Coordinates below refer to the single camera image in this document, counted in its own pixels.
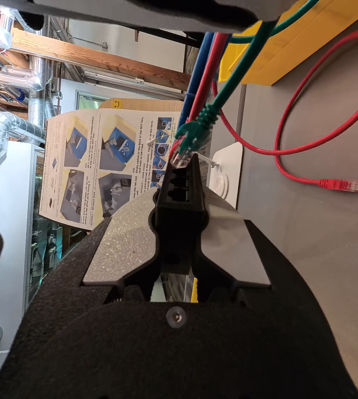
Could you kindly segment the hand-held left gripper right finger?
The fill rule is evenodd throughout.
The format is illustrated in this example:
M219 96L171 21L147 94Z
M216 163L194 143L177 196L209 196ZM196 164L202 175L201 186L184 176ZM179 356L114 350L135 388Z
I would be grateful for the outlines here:
M198 301L207 302L220 294L234 301L240 289L271 288L243 217L211 189L203 191L206 219L192 264Z

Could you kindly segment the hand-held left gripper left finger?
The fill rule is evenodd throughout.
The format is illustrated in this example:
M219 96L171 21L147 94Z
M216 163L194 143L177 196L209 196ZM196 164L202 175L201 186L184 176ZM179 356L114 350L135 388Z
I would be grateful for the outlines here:
M156 255L156 234L151 227L156 188L151 188L119 208L105 233L82 280L84 286L116 287L120 295L137 285L150 301L159 272L145 272Z

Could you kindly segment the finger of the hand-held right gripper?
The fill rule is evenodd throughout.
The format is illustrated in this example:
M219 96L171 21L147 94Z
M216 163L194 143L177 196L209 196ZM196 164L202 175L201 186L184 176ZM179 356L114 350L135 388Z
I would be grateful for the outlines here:
M126 27L183 32L244 31L259 20L272 22L295 0L34 0L21 8L35 13L108 22Z

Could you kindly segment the black ethernet switch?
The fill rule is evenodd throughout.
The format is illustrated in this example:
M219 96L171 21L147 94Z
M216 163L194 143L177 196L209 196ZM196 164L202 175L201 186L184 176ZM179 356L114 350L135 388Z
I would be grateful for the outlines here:
M154 221L163 273L189 274L206 219L198 155L185 168L169 164L156 198Z

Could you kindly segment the yellow bin with divider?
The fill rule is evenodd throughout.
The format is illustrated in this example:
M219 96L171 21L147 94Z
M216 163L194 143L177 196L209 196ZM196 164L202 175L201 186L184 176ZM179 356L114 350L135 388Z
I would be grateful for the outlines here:
M318 1L269 38L241 83L271 86L357 20L358 0Z

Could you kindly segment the wooden beam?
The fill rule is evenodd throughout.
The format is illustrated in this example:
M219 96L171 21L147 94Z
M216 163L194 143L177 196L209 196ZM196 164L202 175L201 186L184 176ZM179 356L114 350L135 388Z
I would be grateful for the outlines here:
M38 56L98 71L140 78L146 83L186 91L191 76L61 40L12 29L12 52Z

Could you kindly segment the white stand base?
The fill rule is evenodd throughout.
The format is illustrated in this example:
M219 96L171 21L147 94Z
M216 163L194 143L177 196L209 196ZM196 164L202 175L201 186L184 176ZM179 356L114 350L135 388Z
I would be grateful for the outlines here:
M243 147L236 142L216 152L208 165L206 186L237 208Z

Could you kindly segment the printed instruction sheet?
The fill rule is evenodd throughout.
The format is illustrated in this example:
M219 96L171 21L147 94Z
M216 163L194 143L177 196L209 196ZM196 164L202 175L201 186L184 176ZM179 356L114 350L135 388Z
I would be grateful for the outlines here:
M40 215L90 231L161 188L180 113L100 108L51 118Z

